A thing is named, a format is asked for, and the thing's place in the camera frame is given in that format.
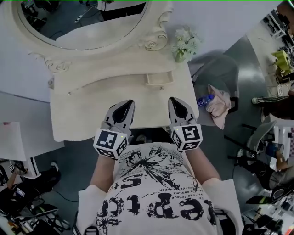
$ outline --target vanity table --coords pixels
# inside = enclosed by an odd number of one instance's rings
[[[4,4],[9,28],[52,72],[48,85],[56,141],[92,138],[107,110],[127,99],[136,104],[131,128],[168,126],[171,96],[199,116],[188,65],[175,62],[164,29],[171,2],[146,2],[139,14],[76,28],[55,41],[28,23],[21,2]]]

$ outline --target shoe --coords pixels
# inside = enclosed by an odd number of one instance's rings
[[[136,138],[136,142],[143,141],[144,144],[147,143],[147,138],[145,135],[141,134]]]
[[[260,120],[261,120],[262,123],[265,121],[266,117],[267,117],[267,116],[264,114],[264,112],[263,112],[263,108],[262,108],[262,109],[261,109],[261,115],[260,115]]]
[[[56,171],[59,171],[59,167],[57,166],[56,162],[51,162],[51,168],[55,168]]]
[[[257,101],[257,98],[256,97],[255,98],[252,98],[251,102],[254,105],[257,105],[258,104],[258,101]]]

